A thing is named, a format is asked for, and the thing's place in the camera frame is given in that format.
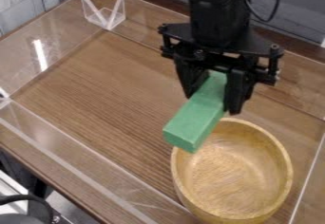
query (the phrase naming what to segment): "bowl rim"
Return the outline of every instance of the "bowl rim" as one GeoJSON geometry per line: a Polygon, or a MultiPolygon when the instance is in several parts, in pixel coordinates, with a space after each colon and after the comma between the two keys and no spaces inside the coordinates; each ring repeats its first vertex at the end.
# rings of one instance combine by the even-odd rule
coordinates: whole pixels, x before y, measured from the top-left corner
{"type": "Polygon", "coordinates": [[[181,151],[181,149],[178,147],[173,148],[171,159],[170,159],[171,175],[173,175],[174,184],[177,185],[182,195],[186,197],[186,199],[190,202],[190,204],[193,206],[195,206],[197,208],[199,208],[201,211],[203,211],[205,213],[207,213],[210,215],[214,215],[218,218],[229,219],[229,220],[254,219],[254,218],[258,218],[261,216],[270,215],[273,212],[276,212],[280,209],[281,205],[284,204],[284,202],[285,202],[285,200],[288,198],[288,194],[289,194],[290,187],[292,187],[292,182],[293,182],[293,167],[292,167],[292,162],[290,162],[288,150],[286,150],[285,146],[280,143],[277,138],[265,129],[262,129],[260,126],[257,126],[250,121],[233,119],[233,118],[224,118],[224,119],[221,119],[221,121],[232,121],[232,122],[241,123],[241,124],[245,124],[246,126],[253,127],[254,129],[257,129],[260,132],[262,132],[272,139],[272,142],[278,147],[281,155],[282,155],[282,158],[284,158],[285,163],[286,163],[288,174],[286,174],[286,185],[285,185],[285,188],[284,188],[282,192],[278,195],[277,200],[273,202],[272,205],[264,207],[253,215],[237,215],[237,214],[234,214],[234,215],[221,215],[218,211],[211,211],[211,212],[206,211],[203,206],[201,205],[201,203],[198,203],[193,199],[191,195],[189,194],[187,188],[185,187],[185,185],[183,185],[183,183],[182,183],[182,181],[181,181],[181,179],[178,177],[177,156],[178,156],[178,152],[181,151]]]}

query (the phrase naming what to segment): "clear acrylic enclosure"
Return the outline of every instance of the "clear acrylic enclosure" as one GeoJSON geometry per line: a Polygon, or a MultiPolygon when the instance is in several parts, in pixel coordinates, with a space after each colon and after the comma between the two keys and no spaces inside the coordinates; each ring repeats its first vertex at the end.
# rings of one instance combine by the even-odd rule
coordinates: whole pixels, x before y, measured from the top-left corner
{"type": "MultiPolygon", "coordinates": [[[[59,185],[78,181],[62,191],[92,193],[87,201],[86,194],[74,200],[104,216],[102,221],[198,223],[175,198],[171,180],[151,171],[170,175],[170,147],[159,148],[159,130],[185,102],[173,64],[161,58],[157,29],[187,17],[142,0],[123,0],[125,19],[107,31],[113,14],[106,11],[115,2],[91,0],[102,8],[98,15],[84,10],[82,0],[70,0],[0,42],[2,147],[58,181],[55,170],[38,160],[54,164],[64,173],[59,185]],[[138,141],[122,139],[126,132],[138,141]],[[119,157],[123,140],[135,148],[119,157]],[[141,177],[135,169],[149,151],[154,157],[141,177]],[[91,209],[98,202],[103,208],[91,209]]],[[[288,52],[281,82],[276,88],[260,85],[238,116],[278,138],[293,163],[289,198],[266,223],[314,223],[324,213],[324,73],[324,64],[288,52]]]]}

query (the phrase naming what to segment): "wooden table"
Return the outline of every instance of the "wooden table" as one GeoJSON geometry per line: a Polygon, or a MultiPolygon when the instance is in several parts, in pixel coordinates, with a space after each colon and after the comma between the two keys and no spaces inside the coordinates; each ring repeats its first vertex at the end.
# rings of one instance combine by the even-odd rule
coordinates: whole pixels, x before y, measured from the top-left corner
{"type": "MultiPolygon", "coordinates": [[[[113,6],[114,0],[94,2],[96,6],[113,6]]],[[[163,4],[169,6],[173,2],[165,0],[163,4]]],[[[66,23],[60,36],[67,47],[72,36],[83,40],[83,33],[88,32],[74,27],[74,21],[68,20],[68,14],[79,12],[78,6],[80,1],[71,0],[55,9],[55,12],[68,10],[63,13],[66,16],[50,16],[66,23]]],[[[178,3],[173,8],[183,9],[178,3]]],[[[94,35],[14,93],[12,99],[32,113],[23,111],[16,104],[2,113],[12,124],[19,120],[16,128],[26,134],[16,134],[19,132],[3,123],[2,148],[103,223],[145,223],[138,210],[146,214],[153,211],[151,217],[159,220],[158,223],[173,223],[167,219],[173,215],[167,208],[141,202],[146,197],[155,198],[157,192],[146,184],[165,195],[171,201],[169,203],[178,202],[169,170],[171,146],[163,141],[162,129],[186,98],[173,63],[157,50],[161,37],[155,31],[157,24],[170,22],[174,15],[159,12],[159,8],[153,6],[143,9],[147,12],[142,24],[138,11],[130,10],[135,13],[134,20],[127,20],[115,33],[87,28],[94,35]],[[146,31],[141,43],[151,44],[151,47],[121,36],[134,36],[137,40],[139,28],[146,31]],[[55,128],[44,126],[39,117],[55,128]],[[143,181],[143,192],[129,182],[133,177],[125,178],[129,176],[125,170],[118,167],[117,171],[111,161],[143,181]],[[126,206],[125,202],[117,205],[115,196],[125,194],[137,199],[129,199],[134,206],[129,206],[129,202],[126,206]]],[[[293,189],[284,208],[266,223],[289,223],[296,207],[302,210],[305,219],[297,215],[292,223],[306,223],[306,220],[316,223],[313,218],[324,217],[325,193],[317,192],[317,198],[310,198],[309,195],[301,196],[301,191],[325,133],[325,66],[288,52],[282,67],[278,86],[258,86],[238,118],[274,134],[293,162],[293,189]],[[297,206],[300,196],[302,203],[297,206]]],[[[321,155],[316,167],[321,168],[324,164],[325,155],[321,155]]],[[[316,193],[318,189],[320,186],[306,191],[316,193]]]]}

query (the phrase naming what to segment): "black motor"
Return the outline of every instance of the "black motor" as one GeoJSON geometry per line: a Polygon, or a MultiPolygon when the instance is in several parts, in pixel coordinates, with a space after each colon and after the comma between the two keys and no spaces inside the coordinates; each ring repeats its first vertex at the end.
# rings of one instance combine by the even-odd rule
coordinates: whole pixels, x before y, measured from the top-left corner
{"type": "Polygon", "coordinates": [[[249,26],[244,0],[189,0],[191,36],[207,47],[226,47],[249,26]]]}

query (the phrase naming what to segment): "green block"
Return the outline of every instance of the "green block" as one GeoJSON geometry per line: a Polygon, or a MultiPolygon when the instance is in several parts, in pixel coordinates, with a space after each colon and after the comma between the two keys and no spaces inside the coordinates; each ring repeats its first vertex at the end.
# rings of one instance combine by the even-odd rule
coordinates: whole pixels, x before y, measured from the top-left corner
{"type": "Polygon", "coordinates": [[[225,74],[211,72],[210,78],[163,128],[165,140],[190,153],[195,153],[225,115],[226,82],[225,74]]]}

